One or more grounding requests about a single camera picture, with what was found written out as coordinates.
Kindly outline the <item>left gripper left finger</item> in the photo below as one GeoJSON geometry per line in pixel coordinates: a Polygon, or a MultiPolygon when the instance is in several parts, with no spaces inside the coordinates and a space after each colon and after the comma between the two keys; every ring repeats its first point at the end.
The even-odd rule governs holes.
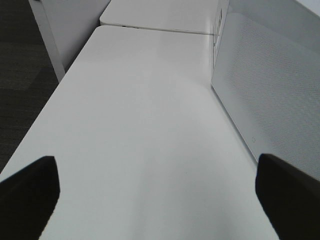
{"type": "Polygon", "coordinates": [[[0,238],[38,240],[60,196],[54,156],[43,156],[0,182],[0,238]]]}

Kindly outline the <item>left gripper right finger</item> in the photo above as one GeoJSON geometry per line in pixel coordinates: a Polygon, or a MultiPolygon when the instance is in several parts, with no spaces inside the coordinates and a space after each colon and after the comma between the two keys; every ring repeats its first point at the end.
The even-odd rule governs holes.
{"type": "Polygon", "coordinates": [[[259,156],[255,193],[281,240],[320,238],[320,182],[273,154],[259,156]]]}

